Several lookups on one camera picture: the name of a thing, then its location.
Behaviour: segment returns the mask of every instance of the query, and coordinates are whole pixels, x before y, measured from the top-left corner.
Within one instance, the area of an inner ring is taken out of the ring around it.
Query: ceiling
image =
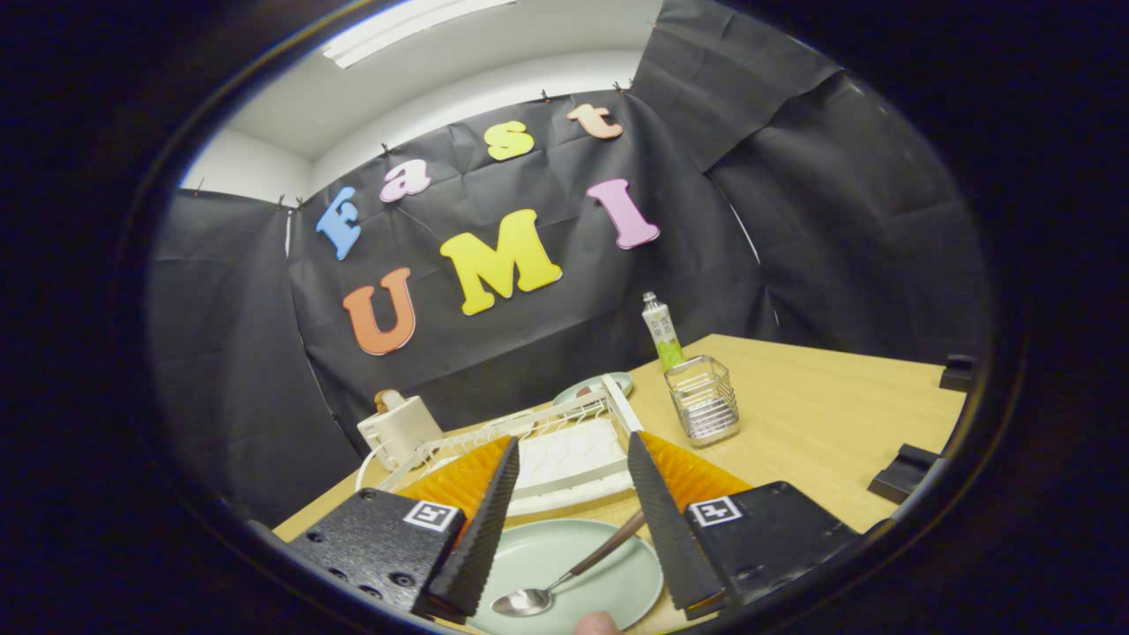
[[[641,51],[662,0],[517,0],[445,23],[338,68],[321,49],[228,128],[317,160],[349,132],[453,81],[536,58]]]

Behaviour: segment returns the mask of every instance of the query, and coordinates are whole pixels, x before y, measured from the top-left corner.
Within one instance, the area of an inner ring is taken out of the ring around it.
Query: bottle
[[[686,360],[682,354],[682,345],[679,343],[679,336],[674,332],[674,324],[671,323],[671,311],[658,302],[651,292],[642,294],[642,319],[650,330],[650,339],[655,340],[663,372],[669,371]]]

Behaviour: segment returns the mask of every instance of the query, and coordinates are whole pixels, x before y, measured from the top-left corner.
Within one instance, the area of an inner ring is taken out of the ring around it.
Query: metal spoon
[[[572,580],[574,577],[580,575],[581,573],[588,571],[599,560],[606,558],[616,547],[627,541],[628,538],[634,536],[634,532],[639,531],[639,528],[647,522],[642,515],[642,510],[636,512],[631,519],[623,524],[611,538],[604,541],[603,545],[596,547],[588,557],[580,560],[575,567],[568,569],[568,573],[560,576],[557,582],[553,582],[545,589],[522,589],[520,591],[514,591],[508,595],[502,595],[490,604],[495,611],[501,615],[508,615],[510,617],[528,617],[531,615],[537,615],[553,603],[553,595],[550,593],[557,585]]]

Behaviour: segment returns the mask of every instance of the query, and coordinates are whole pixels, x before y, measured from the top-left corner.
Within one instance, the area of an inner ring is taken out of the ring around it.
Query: ceiling light
[[[380,49],[455,18],[517,0],[408,0],[358,24],[330,41],[322,52],[349,68]]]

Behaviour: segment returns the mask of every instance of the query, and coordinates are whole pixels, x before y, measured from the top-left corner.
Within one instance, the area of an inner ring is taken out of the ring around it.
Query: white wall
[[[530,60],[475,75],[412,99],[362,125],[316,162],[237,132],[221,130],[181,182],[201,191],[297,206],[383,151],[469,116],[549,95],[628,86],[642,51],[597,51]]]
[[[204,192],[224,192],[264,201],[298,205],[298,197],[306,198],[309,177],[314,169],[310,162],[234,130],[221,130],[204,147],[181,182],[192,190],[200,185]]]
[[[356,130],[314,162],[304,198],[383,151],[436,128],[549,95],[628,86],[642,51],[597,51],[530,60],[475,75],[428,93]]]

